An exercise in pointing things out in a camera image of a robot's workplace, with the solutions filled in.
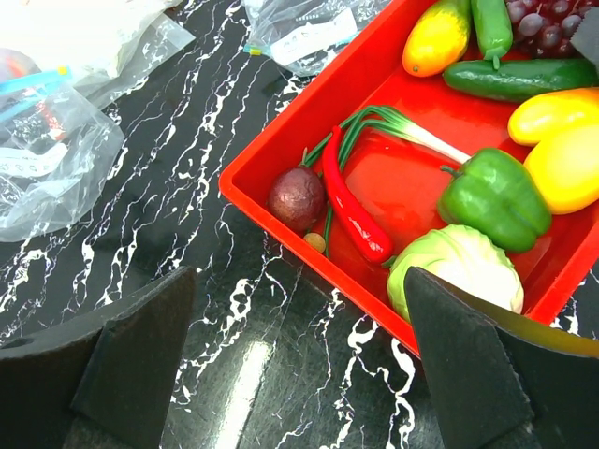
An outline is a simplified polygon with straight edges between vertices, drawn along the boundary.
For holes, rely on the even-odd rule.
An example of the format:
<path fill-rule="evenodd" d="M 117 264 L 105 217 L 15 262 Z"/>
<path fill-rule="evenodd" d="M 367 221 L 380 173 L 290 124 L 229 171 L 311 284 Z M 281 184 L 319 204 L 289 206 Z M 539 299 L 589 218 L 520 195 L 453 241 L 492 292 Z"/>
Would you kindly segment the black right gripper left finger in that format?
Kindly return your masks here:
<path fill-rule="evenodd" d="M 108 306 L 3 343 L 2 447 L 158 447 L 195 278 L 177 268 Z"/>

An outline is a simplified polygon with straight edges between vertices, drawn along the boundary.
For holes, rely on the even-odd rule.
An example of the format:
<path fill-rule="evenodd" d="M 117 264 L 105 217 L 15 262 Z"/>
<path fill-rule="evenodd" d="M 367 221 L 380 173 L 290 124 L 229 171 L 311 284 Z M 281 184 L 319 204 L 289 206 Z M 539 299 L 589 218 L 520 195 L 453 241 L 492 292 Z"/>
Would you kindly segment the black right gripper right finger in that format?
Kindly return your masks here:
<path fill-rule="evenodd" d="M 423 268 L 404 279 L 447 448 L 595 448 L 598 343 L 474 297 Z"/>

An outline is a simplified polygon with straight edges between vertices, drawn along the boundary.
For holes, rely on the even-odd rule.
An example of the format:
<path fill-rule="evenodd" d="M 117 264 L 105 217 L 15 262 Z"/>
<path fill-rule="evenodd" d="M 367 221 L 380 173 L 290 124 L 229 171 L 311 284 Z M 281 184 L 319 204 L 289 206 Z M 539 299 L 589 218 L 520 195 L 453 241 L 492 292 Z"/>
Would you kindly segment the pale green cabbage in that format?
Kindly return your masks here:
<path fill-rule="evenodd" d="M 397 256 L 387 278 L 387 295 L 404 320 L 410 319 L 404 279 L 410 267 L 424 268 L 466 293 L 515 313 L 522 312 L 524 290 L 505 251 L 480 231 L 463 224 L 433 229 Z"/>

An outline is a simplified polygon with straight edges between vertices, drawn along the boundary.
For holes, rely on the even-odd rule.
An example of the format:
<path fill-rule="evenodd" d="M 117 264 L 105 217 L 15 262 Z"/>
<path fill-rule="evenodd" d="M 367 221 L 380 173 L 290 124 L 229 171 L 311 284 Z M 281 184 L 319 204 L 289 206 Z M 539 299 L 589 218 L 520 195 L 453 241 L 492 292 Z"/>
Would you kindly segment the green bell pepper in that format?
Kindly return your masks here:
<path fill-rule="evenodd" d="M 512 253 L 533 248 L 552 215 L 524 165 L 496 148 L 478 151 L 458 168 L 442 166 L 451 181 L 437 210 L 449 225 L 467 225 Z"/>

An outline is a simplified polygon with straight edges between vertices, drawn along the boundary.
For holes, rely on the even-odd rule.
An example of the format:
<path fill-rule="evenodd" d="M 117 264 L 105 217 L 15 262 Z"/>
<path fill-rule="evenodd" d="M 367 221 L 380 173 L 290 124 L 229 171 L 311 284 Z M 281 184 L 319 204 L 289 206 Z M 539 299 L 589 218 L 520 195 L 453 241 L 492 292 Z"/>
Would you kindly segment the red chili pepper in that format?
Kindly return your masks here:
<path fill-rule="evenodd" d="M 342 128 L 335 125 L 322 153 L 329 204 L 360 254 L 372 264 L 384 265 L 394 256 L 394 242 L 347 187 L 338 162 L 342 140 Z"/>

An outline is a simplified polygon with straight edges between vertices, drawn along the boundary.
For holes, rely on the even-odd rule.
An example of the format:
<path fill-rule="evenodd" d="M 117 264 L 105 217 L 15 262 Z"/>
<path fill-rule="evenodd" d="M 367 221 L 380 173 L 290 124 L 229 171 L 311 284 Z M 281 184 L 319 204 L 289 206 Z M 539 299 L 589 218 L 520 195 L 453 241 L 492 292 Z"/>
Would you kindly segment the clear blue zip bag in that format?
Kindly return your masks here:
<path fill-rule="evenodd" d="M 1 50 L 1 240 L 17 242 L 76 223 L 100 197 L 124 133 L 71 85 Z"/>

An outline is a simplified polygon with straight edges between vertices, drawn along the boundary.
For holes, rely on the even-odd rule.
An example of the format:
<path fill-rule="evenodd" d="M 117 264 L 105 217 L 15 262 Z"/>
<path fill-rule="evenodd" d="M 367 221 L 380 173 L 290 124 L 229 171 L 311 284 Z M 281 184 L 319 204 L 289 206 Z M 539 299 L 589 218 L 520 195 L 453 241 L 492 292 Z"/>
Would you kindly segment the purple passion fruit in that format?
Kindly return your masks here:
<path fill-rule="evenodd" d="M 325 205 L 321 179 L 308 167 L 288 169 L 273 183 L 268 195 L 270 213 L 295 232 L 308 230 Z"/>

